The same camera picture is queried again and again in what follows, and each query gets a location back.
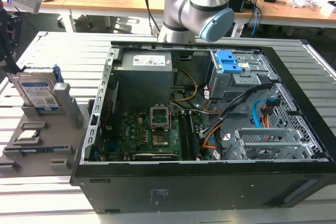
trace metal rail table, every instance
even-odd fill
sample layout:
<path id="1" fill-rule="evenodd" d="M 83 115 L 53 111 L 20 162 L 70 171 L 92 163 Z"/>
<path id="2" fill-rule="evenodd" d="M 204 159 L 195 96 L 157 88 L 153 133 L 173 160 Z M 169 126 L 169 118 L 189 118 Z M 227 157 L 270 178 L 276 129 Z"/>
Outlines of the metal rail table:
<path id="1" fill-rule="evenodd" d="M 70 94 L 78 103 L 85 104 L 96 96 L 112 40 L 155 41 L 155 38 L 39 32 L 18 63 L 28 66 L 58 63 L 65 81 L 71 85 Z M 310 45 L 299 40 L 245 38 L 225 38 L 218 43 L 273 47 L 336 134 L 336 73 Z M 22 102 L 5 79 L 0 84 L 0 155 L 23 115 Z M 70 186 L 69 180 L 70 176 L 0 176 L 0 223 L 336 223 L 336 186 L 326 187 L 288 209 L 96 215 L 80 188 Z"/>

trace barcode label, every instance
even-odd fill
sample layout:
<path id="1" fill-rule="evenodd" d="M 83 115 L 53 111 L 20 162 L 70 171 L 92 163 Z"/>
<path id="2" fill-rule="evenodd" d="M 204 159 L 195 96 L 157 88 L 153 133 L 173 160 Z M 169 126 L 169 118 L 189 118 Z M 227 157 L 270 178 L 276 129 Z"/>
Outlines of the barcode label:
<path id="1" fill-rule="evenodd" d="M 47 82 L 23 82 L 22 89 L 34 107 L 40 110 L 56 110 L 58 104 Z"/>
<path id="2" fill-rule="evenodd" d="M 46 98 L 47 105 L 55 105 L 56 101 L 54 98 Z"/>
<path id="3" fill-rule="evenodd" d="M 214 155 L 215 159 L 219 160 L 220 154 L 216 150 L 214 150 L 213 155 Z"/>

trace desk leg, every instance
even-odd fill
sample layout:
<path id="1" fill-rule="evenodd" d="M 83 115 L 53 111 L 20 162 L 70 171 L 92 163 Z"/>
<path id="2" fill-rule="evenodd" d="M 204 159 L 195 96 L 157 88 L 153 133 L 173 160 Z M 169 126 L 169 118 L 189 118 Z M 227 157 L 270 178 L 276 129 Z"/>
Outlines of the desk leg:
<path id="1" fill-rule="evenodd" d="M 236 20 L 235 26 L 231 34 L 231 38 L 240 38 L 244 29 L 245 22 L 242 20 Z"/>
<path id="2" fill-rule="evenodd" d="M 111 27 L 111 19 L 110 16 L 105 16 L 105 27 L 110 28 Z"/>
<path id="3" fill-rule="evenodd" d="M 73 18 L 72 18 L 71 14 L 63 14 L 62 15 L 62 20 L 63 20 L 63 23 L 64 23 L 65 31 L 67 31 L 67 33 L 75 33 L 76 32 L 75 22 L 73 21 Z"/>

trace white label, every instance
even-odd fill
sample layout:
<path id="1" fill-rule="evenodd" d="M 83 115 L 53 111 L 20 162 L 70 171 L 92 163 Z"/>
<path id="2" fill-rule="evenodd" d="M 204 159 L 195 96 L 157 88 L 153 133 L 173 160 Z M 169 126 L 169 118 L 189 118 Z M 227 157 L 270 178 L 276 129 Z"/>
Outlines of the white label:
<path id="1" fill-rule="evenodd" d="M 225 141 L 231 140 L 231 134 L 230 133 L 225 134 L 222 140 L 225 140 Z"/>
<path id="2" fill-rule="evenodd" d="M 238 66 L 241 68 L 250 68 L 250 65 L 248 63 L 239 63 Z"/>
<path id="3" fill-rule="evenodd" d="M 164 55 L 135 55 L 133 66 L 166 66 Z"/>
<path id="4" fill-rule="evenodd" d="M 21 152 L 37 152 L 36 150 L 21 150 Z"/>
<path id="5" fill-rule="evenodd" d="M 23 82 L 21 87 L 36 108 L 45 110 L 58 109 L 55 97 L 50 93 L 50 86 L 46 82 Z"/>
<path id="6" fill-rule="evenodd" d="M 213 155 L 214 155 L 215 159 L 219 160 L 220 154 L 216 150 L 214 150 Z"/>
<path id="7" fill-rule="evenodd" d="M 210 91 L 208 91 L 208 90 L 204 90 L 204 97 L 205 97 L 205 99 L 210 99 Z"/>

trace robotic arm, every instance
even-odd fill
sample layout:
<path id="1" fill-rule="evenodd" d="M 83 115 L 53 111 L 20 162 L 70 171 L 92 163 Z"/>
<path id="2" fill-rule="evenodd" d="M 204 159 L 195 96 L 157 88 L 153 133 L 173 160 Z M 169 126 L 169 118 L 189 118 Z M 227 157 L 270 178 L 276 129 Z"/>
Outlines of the robotic arm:
<path id="1" fill-rule="evenodd" d="M 159 42 L 188 43 L 198 35 L 207 42 L 222 38 L 234 22 L 229 0 L 165 0 Z"/>
<path id="2" fill-rule="evenodd" d="M 42 0 L 7 0 L 7 2 L 27 12 L 37 14 Z M 15 63 L 15 47 L 20 45 L 23 19 L 9 15 L 0 0 L 0 66 L 4 71 L 16 74 L 22 70 Z"/>

